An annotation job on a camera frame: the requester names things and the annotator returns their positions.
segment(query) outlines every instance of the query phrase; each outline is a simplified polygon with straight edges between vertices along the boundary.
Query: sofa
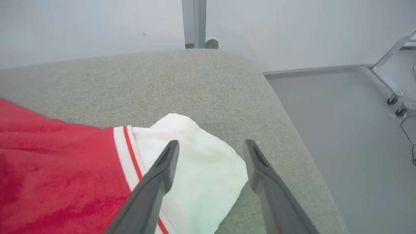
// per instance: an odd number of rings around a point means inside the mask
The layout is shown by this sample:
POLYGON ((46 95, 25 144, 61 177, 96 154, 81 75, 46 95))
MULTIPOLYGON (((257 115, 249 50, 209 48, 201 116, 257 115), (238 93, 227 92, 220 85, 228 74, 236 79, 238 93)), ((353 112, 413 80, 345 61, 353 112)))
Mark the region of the sofa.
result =
MULTIPOLYGON (((140 52, 0 70, 0 96, 48 118, 97 127, 149 127, 168 113, 193 119, 242 156, 253 139, 321 234, 346 225, 269 83, 247 59, 219 50, 140 52)), ((263 234, 248 184, 217 234, 263 234)))

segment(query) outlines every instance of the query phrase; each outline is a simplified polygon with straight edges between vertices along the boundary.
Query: black cable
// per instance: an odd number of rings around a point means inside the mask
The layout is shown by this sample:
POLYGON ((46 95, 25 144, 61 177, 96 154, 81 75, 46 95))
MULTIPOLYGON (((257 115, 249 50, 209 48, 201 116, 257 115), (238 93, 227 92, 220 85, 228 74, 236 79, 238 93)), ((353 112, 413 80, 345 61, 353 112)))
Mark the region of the black cable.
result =
POLYGON ((407 117, 407 118, 405 118, 402 122, 401 122, 401 124, 400 124, 400 127, 401 127, 401 130, 404 132, 404 134, 406 135, 406 137, 407 137, 407 139, 410 141, 410 143, 412 144, 412 159, 413 159, 413 164, 415 164, 416 165, 416 158, 415 158, 415 155, 414 155, 414 149, 415 149, 415 144, 412 142, 412 140, 410 140, 410 138, 409 138, 409 136, 407 135, 407 133, 406 133, 406 131, 404 130, 404 128, 403 128, 403 123, 408 119, 408 118, 410 118, 410 117, 412 117, 413 115, 411 115, 411 116, 409 116, 409 117, 407 117))

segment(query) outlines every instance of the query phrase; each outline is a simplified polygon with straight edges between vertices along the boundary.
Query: white wall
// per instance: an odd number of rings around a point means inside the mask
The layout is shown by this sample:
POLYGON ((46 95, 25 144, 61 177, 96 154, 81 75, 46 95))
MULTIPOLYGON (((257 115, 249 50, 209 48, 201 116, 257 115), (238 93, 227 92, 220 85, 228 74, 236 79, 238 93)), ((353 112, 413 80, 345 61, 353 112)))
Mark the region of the white wall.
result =
POLYGON ((375 64, 416 30, 416 1, 207 0, 206 22, 262 72, 375 64))
POLYGON ((1 0, 0 68, 185 47, 181 0, 1 0))

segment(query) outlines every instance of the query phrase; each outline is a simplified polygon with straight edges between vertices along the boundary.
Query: baseboard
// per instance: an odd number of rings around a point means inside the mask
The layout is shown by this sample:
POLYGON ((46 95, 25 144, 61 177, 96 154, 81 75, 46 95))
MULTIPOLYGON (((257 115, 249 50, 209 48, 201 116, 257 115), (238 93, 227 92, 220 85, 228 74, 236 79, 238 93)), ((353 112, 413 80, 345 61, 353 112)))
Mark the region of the baseboard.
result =
POLYGON ((374 64, 360 64, 360 65, 348 65, 348 66, 333 66, 333 67, 317 67, 317 68, 304 68, 294 70, 283 70, 274 72, 263 72, 266 79, 275 79, 283 77, 296 77, 305 75, 322 75, 340 72, 351 72, 359 67, 372 67, 374 64))

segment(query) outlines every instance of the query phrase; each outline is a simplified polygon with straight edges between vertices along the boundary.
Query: gray floor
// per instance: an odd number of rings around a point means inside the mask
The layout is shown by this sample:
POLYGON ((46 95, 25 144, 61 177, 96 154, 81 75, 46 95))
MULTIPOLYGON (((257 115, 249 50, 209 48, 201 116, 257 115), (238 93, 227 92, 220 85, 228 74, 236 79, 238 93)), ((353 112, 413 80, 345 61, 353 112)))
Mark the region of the gray floor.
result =
POLYGON ((416 233, 412 146, 373 74, 362 68, 267 78, 350 233, 416 233))

